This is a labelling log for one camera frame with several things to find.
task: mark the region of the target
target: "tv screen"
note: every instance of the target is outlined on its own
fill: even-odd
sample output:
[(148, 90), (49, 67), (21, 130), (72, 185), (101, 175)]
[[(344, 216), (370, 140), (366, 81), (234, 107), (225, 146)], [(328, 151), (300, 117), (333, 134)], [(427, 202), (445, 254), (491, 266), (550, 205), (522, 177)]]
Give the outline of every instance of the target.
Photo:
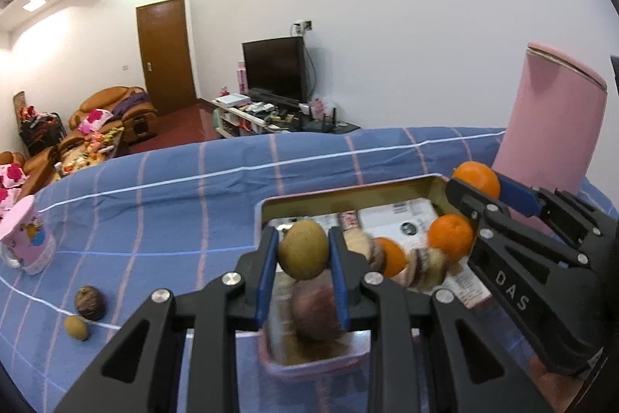
[(304, 49), (301, 37), (244, 43), (250, 94), (253, 91), (307, 102)]

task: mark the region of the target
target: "human hand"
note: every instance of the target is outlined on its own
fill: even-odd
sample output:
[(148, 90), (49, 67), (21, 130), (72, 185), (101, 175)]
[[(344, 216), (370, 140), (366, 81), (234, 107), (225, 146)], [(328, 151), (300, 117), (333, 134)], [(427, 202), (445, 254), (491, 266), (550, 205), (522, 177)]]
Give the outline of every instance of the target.
[(564, 413), (583, 386), (583, 380), (550, 373), (535, 356), (528, 363), (531, 378), (556, 413)]

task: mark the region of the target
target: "brown leather sofa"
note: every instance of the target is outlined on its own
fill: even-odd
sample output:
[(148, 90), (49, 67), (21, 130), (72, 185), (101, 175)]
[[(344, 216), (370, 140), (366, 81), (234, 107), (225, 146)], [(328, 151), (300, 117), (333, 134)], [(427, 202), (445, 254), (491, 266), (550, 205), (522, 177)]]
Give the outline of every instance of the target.
[(25, 160), (21, 153), (11, 153), (10, 151), (0, 153), (0, 165), (17, 163), (28, 176), (28, 180), (24, 182), (21, 188), (18, 200), (33, 195), (42, 189), (54, 172), (54, 164), (57, 161), (58, 152), (55, 147), (48, 147), (28, 160)]
[[(120, 101), (133, 93), (141, 93), (144, 90), (138, 86), (113, 86), (98, 91), (86, 99), (79, 109), (69, 119), (71, 132), (58, 145), (61, 154), (76, 147), (84, 141), (84, 134), (77, 130), (82, 120), (94, 109), (112, 111)], [(120, 120), (107, 122), (101, 130), (102, 134), (115, 127), (125, 127), (124, 141), (127, 144), (143, 141), (157, 134), (157, 110), (153, 104), (146, 102), (128, 110)]]

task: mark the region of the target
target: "pink floral pillow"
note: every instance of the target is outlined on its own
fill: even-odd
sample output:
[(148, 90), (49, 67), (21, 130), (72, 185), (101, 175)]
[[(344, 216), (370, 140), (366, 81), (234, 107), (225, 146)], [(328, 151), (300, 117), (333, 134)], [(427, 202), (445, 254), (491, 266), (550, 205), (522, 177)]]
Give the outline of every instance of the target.
[(93, 109), (91, 113), (82, 120), (77, 129), (84, 135), (88, 135), (91, 132), (98, 132), (112, 116), (114, 115), (105, 109)]
[(0, 217), (4, 217), (15, 206), (20, 189), (0, 187)]
[(0, 184), (4, 187), (18, 187), (26, 182), (26, 174), (17, 163), (0, 165)]

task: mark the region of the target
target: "wall socket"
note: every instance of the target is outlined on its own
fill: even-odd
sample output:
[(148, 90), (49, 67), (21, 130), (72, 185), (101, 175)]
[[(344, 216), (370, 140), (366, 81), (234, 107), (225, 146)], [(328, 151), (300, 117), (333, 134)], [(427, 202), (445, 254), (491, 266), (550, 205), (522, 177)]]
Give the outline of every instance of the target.
[(297, 36), (302, 36), (314, 28), (311, 20), (297, 20), (294, 25)]

